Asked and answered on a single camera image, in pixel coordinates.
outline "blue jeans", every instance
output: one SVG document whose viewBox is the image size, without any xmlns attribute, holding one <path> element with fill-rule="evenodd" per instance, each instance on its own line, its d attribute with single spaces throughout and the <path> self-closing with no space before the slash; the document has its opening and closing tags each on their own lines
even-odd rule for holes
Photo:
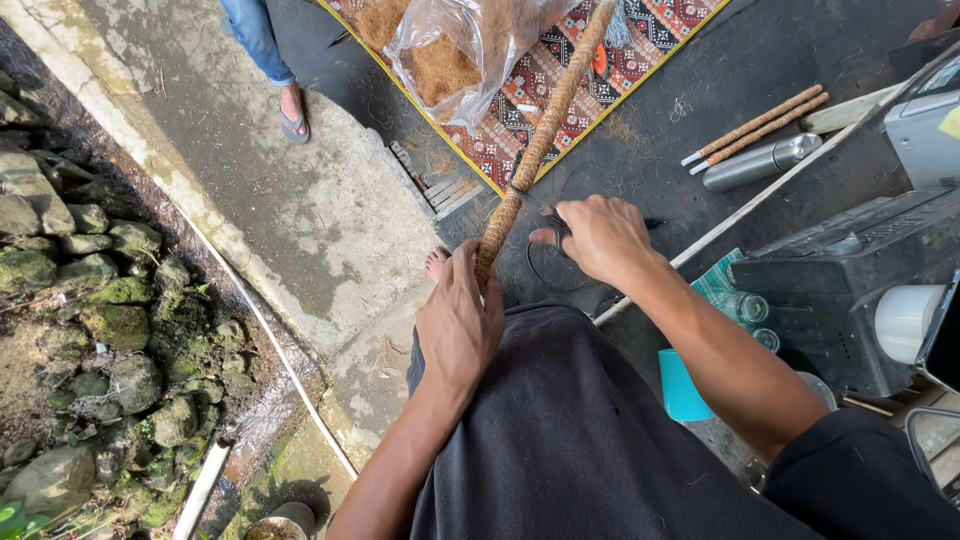
<svg viewBox="0 0 960 540">
<path fill-rule="evenodd" d="M 266 1 L 220 0 L 220 4 L 227 10 L 233 35 L 247 50 L 253 63 L 267 76 L 270 84 L 291 85 L 297 78 L 280 58 Z"/>
</svg>

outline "concrete floor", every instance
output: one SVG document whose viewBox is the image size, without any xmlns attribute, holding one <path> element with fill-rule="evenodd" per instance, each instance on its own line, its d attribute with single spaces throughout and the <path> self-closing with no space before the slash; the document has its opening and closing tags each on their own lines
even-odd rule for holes
<svg viewBox="0 0 960 540">
<path fill-rule="evenodd" d="M 322 414 L 360 469 L 406 398 L 414 313 L 432 290 L 421 257 L 441 241 L 364 130 L 322 95 L 305 95 L 309 143 L 284 138 L 276 88 L 219 32 L 222 14 L 215 2 L 183 0 L 0 6 L 97 122 L 318 353 L 334 379 Z M 300 445 L 275 454 L 301 448 L 296 466 L 261 471 L 252 485 L 333 478 L 326 489 L 335 510 L 349 487 L 346 472 L 312 424 L 291 437 Z"/>
</svg>

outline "bare foot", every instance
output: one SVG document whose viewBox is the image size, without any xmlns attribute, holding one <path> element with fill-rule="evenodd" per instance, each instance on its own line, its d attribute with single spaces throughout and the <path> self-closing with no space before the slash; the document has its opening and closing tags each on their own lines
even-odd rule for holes
<svg viewBox="0 0 960 540">
<path fill-rule="evenodd" d="M 297 118 L 300 118 L 300 111 L 302 108 L 303 105 L 300 103 L 300 85 L 297 84 L 297 81 L 294 81 L 292 85 L 281 86 L 280 110 L 283 112 L 283 115 L 290 120 L 291 124 L 295 124 L 297 122 Z M 300 125 L 297 133 L 300 135 L 306 133 L 305 122 Z"/>
<path fill-rule="evenodd" d="M 423 271 L 426 272 L 427 276 L 430 276 L 430 279 L 434 283 L 440 282 L 440 272 L 444 268 L 444 263 L 446 262 L 446 253 L 440 248 L 433 248 L 433 251 L 430 252 L 430 255 L 426 256 L 426 260 L 423 262 Z"/>
</svg>

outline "patterned rug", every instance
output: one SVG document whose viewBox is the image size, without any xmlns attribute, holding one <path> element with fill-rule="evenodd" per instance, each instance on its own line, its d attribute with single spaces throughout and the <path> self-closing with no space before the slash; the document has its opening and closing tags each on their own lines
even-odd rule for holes
<svg viewBox="0 0 960 540">
<path fill-rule="evenodd" d="M 356 13 L 375 0 L 318 0 L 357 37 Z M 546 110 L 550 94 L 562 68 L 573 55 L 574 43 L 587 27 L 587 16 L 599 0 L 584 0 L 559 23 L 540 36 L 540 41 L 520 58 L 510 78 L 496 93 L 476 136 L 458 127 L 434 126 L 451 147 L 488 184 L 503 195 L 511 178 L 516 152 L 525 148 Z M 592 130 L 613 108 L 634 91 L 674 51 L 690 39 L 729 0 L 626 0 L 627 21 L 633 43 L 607 50 L 612 63 L 607 78 L 595 76 L 593 89 L 586 75 L 573 100 L 553 146 L 543 159 L 537 178 L 542 177 Z M 390 69 L 390 61 L 370 48 L 374 58 L 387 70 L 394 83 L 407 93 Z M 520 110 L 517 105 L 534 106 L 539 112 Z"/>
</svg>

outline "teal cup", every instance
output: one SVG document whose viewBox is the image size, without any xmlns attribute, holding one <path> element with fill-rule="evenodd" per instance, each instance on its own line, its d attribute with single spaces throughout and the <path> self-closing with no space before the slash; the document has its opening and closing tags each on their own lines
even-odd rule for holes
<svg viewBox="0 0 960 540">
<path fill-rule="evenodd" d="M 663 405 L 670 418 L 679 422 L 707 420 L 713 411 L 704 403 L 686 372 L 684 361 L 673 349 L 657 351 L 660 359 L 660 380 L 663 383 Z"/>
</svg>

